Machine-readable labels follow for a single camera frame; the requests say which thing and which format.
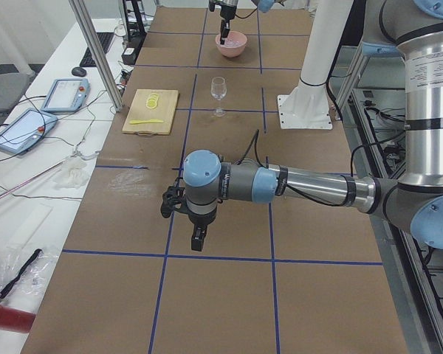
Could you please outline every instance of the table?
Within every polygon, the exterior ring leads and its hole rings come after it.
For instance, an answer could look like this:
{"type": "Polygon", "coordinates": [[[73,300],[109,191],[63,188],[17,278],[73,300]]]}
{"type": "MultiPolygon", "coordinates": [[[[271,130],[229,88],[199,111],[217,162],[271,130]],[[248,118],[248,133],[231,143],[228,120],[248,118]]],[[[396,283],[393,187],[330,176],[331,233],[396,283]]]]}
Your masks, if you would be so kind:
{"type": "Polygon", "coordinates": [[[273,163],[347,171],[340,122],[332,131],[278,123],[308,13],[273,10],[232,27],[249,43],[228,60],[213,43],[217,13],[158,8],[123,102],[137,89],[179,90],[171,135],[123,135],[128,110],[116,114],[23,353],[407,352],[367,215],[285,198],[226,201],[202,253],[190,250],[184,215],[161,218],[161,194],[189,152],[235,161],[255,129],[273,163]],[[215,118],[209,87],[219,75],[228,113],[215,118]]]}
{"type": "MultiPolygon", "coordinates": [[[[98,32],[113,32],[117,25],[118,20],[115,19],[95,21],[95,28],[98,32]]],[[[121,43],[122,39],[115,36],[114,42],[107,54],[111,71],[117,79],[122,70],[122,66],[119,63],[123,51],[121,43]]],[[[86,43],[80,28],[75,24],[39,75],[34,79],[32,85],[27,90],[27,97],[47,94],[55,78],[72,77],[71,69],[78,66],[85,48],[86,43]]],[[[86,104],[94,100],[95,102],[89,106],[89,109],[83,109],[58,122],[48,136],[59,137],[75,145],[82,139],[84,132],[92,124],[85,142],[80,145],[82,154],[92,155],[95,151],[102,148],[114,117],[114,111],[112,110],[109,96],[104,91],[105,88],[97,68],[86,68],[86,70],[86,79],[91,86],[86,104]]],[[[33,102],[40,108],[43,101],[33,100],[33,102]]],[[[19,114],[30,107],[32,107],[32,104],[25,100],[13,110],[6,122],[12,122],[19,114]]],[[[45,139],[24,156],[0,162],[0,185],[6,188],[14,187],[71,155],[72,151],[73,147],[68,146],[62,140],[45,139]]],[[[8,156],[8,154],[0,151],[0,159],[5,159],[8,156]]],[[[85,172],[91,175],[95,163],[95,159],[88,160],[84,168],[85,172]]],[[[40,282],[40,285],[44,287],[49,282],[55,262],[61,252],[87,186],[87,183],[85,183],[85,185],[77,189],[56,188],[53,179],[58,170],[59,168],[50,171],[16,193],[30,196],[51,195],[59,198],[68,196],[77,198],[76,200],[27,199],[9,195],[0,201],[0,250],[5,246],[9,246],[12,247],[12,250],[18,252],[22,245],[10,245],[10,241],[13,241],[10,240],[12,236],[16,232],[19,233],[20,228],[26,222],[38,222],[41,217],[44,219],[41,224],[38,223],[38,228],[29,243],[22,250],[20,260],[16,265],[19,268],[36,248],[42,248],[49,259],[49,267],[43,272],[43,275],[47,278],[40,282]]],[[[43,295],[44,289],[41,291],[41,294],[37,295],[25,294],[17,289],[10,293],[2,303],[35,313],[39,308],[43,295]]],[[[0,331],[0,353],[19,353],[26,338],[27,335],[0,331]]]]}

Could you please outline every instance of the blue joint cap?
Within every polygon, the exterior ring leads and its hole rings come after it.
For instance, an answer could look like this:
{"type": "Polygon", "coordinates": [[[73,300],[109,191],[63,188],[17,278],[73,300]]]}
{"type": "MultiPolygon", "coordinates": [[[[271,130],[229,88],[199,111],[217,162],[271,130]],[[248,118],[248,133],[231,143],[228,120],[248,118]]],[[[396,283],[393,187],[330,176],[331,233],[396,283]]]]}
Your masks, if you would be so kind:
{"type": "Polygon", "coordinates": [[[271,7],[274,4],[274,0],[260,0],[258,3],[258,10],[262,13],[266,13],[271,10],[271,7]]]}
{"type": "Polygon", "coordinates": [[[443,195],[425,204],[415,214],[411,234],[430,247],[443,249],[443,195]]]}
{"type": "Polygon", "coordinates": [[[184,182],[191,187],[203,187],[219,177],[222,164],[219,157],[208,150],[197,150],[184,160],[184,182]]]}
{"type": "Polygon", "coordinates": [[[443,20],[443,0],[413,0],[413,2],[427,15],[443,20]]]}
{"type": "Polygon", "coordinates": [[[393,58],[400,57],[394,45],[363,42],[363,55],[366,57],[393,58]]]}
{"type": "Polygon", "coordinates": [[[275,172],[260,167],[254,176],[251,199],[255,203],[270,203],[274,198],[277,186],[275,172]]]}

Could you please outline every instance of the wine glass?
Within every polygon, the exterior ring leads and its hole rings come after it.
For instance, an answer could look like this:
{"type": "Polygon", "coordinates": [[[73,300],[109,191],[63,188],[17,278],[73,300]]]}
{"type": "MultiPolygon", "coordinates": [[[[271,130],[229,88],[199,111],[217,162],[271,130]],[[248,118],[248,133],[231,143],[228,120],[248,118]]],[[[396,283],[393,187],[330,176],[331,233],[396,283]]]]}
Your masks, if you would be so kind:
{"type": "Polygon", "coordinates": [[[213,114],[217,117],[224,116],[224,109],[221,107],[222,99],[227,94],[227,83],[223,77],[214,77],[212,79],[212,90],[211,90],[213,98],[219,101],[219,107],[213,112],[213,114]]]}

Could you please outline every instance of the red cylinder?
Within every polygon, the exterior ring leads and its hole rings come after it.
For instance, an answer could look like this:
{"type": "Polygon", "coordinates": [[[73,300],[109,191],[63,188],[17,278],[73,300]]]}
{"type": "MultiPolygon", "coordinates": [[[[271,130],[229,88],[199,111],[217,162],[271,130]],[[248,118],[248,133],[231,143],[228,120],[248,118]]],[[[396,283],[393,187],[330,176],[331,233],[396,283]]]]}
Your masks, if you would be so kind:
{"type": "Polygon", "coordinates": [[[0,306],[0,330],[28,333],[31,330],[35,316],[34,313],[0,306]]]}

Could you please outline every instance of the yellow knife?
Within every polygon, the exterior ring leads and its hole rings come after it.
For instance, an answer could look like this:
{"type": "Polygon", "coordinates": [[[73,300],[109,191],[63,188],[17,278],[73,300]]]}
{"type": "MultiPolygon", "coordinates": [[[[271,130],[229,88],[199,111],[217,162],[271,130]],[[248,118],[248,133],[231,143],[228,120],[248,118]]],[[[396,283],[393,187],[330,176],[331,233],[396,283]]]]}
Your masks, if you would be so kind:
{"type": "Polygon", "coordinates": [[[130,124],[163,123],[163,122],[164,121],[162,119],[147,119],[147,120],[133,119],[133,120],[130,120],[130,124]]]}

